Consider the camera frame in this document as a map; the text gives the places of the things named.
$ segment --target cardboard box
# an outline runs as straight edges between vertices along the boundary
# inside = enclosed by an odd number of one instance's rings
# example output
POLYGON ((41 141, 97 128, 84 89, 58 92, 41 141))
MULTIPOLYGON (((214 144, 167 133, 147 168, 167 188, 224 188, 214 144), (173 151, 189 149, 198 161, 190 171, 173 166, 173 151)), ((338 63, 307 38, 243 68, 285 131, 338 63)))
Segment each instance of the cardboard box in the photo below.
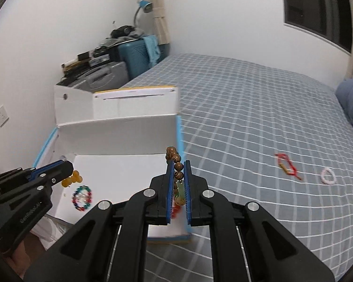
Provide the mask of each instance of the cardboard box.
MULTIPOLYGON (((55 86, 57 128, 34 166, 66 159, 83 177, 68 188, 53 186, 50 216, 76 223, 86 212, 72 204, 80 185, 92 192, 92 207, 101 200, 119 203, 148 188, 166 172, 166 147, 175 145, 184 161, 179 92, 173 86, 118 89, 90 93, 55 86)), ((188 236, 185 209, 168 226, 150 226, 155 241, 188 236)))

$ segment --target white wall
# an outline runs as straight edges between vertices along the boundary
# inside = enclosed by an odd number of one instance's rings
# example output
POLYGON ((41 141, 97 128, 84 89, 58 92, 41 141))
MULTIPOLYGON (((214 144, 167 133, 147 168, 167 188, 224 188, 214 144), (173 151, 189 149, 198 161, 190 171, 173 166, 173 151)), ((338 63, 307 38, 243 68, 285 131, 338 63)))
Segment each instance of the white wall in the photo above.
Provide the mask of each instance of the white wall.
POLYGON ((165 0, 172 53, 247 60, 336 87, 349 55, 284 26, 283 0, 165 0))
POLYGON ((55 127, 60 65, 131 24, 136 0, 7 0, 0 10, 0 171, 30 167, 55 127))

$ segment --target window sill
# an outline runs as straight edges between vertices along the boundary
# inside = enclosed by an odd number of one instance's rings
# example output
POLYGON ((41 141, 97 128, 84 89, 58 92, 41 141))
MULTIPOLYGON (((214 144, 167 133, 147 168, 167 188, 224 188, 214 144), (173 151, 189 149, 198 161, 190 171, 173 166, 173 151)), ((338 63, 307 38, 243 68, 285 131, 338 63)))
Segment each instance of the window sill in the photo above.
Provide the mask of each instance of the window sill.
POLYGON ((317 35, 317 34, 315 34, 315 33, 313 33, 313 32, 307 31, 307 30, 305 30, 304 28, 300 28, 300 27, 297 27, 297 26, 292 25, 292 24, 284 23, 284 26, 291 27, 291 28, 294 28, 294 29, 296 29, 296 30, 298 30, 298 31, 307 33, 307 34, 309 34, 309 35, 311 35, 311 36, 314 36, 314 37, 316 37, 316 38, 318 38, 318 39, 320 39, 320 40, 322 40, 322 41, 325 41, 325 42, 329 43, 330 45, 334 46, 335 48, 341 50, 343 53, 346 53, 348 56, 351 56, 351 53, 350 53, 350 52, 348 52, 347 50, 343 49, 341 46, 339 46, 339 45, 333 43, 332 41, 329 41, 328 39, 326 39, 326 38, 324 38, 324 37, 322 37, 322 36, 319 36, 319 35, 317 35))

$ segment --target electrical outlet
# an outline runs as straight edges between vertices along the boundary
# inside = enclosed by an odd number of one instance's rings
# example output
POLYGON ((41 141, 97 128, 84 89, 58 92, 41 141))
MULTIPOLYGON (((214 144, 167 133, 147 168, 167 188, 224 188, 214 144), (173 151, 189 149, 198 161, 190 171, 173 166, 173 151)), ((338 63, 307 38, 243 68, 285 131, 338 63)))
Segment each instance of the electrical outlet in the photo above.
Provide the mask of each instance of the electrical outlet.
POLYGON ((9 120, 7 112, 5 111, 4 106, 0 107, 0 127, 3 127, 4 124, 9 120))

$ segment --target gray checkered bedsheet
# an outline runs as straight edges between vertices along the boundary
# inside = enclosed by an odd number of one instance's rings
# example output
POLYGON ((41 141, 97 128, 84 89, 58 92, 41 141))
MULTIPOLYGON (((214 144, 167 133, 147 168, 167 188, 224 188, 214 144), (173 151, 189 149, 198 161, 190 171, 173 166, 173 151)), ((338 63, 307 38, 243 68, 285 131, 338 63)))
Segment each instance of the gray checkered bedsheet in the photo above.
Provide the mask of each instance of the gray checkered bedsheet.
MULTIPOLYGON (((353 264, 353 128, 333 93, 293 72, 223 57, 168 57, 128 86, 181 90, 193 173, 228 200, 257 200, 339 279, 353 264), (303 181, 287 176, 286 153, 303 181), (332 168, 337 184, 320 180, 332 168)), ((188 244, 148 245, 145 281, 213 281, 209 229, 188 244)))

